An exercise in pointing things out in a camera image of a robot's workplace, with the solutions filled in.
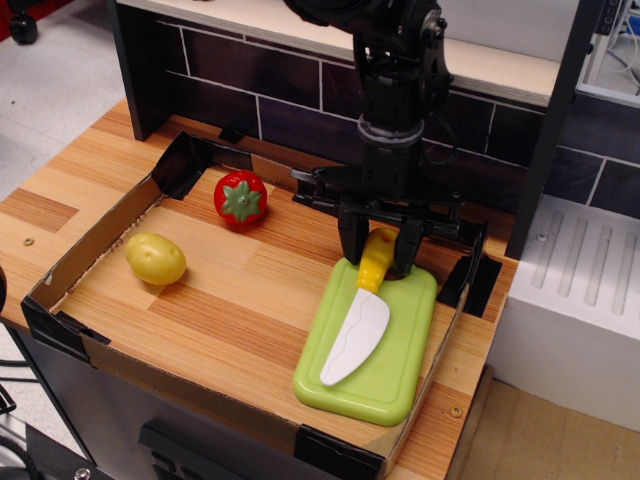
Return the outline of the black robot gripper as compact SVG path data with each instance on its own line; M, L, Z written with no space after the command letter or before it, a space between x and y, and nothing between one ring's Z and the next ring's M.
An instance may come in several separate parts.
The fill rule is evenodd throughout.
M394 272L404 278L424 237L459 235L463 201L424 174L418 137L391 139L376 131L361 137L359 165L292 171L297 181L294 201L337 219L343 256L354 265L363 255L371 221L398 228Z

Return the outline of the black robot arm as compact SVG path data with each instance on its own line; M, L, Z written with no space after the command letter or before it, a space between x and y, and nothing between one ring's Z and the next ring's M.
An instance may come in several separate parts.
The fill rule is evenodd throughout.
M302 203L338 218L344 257L363 257L370 220L398 227L394 272L409 274L424 237L456 233L457 205L421 171L425 121L447 100L454 78L444 59L447 23L435 1L290 1L301 19L351 34L364 95L358 165L293 172L315 186Z

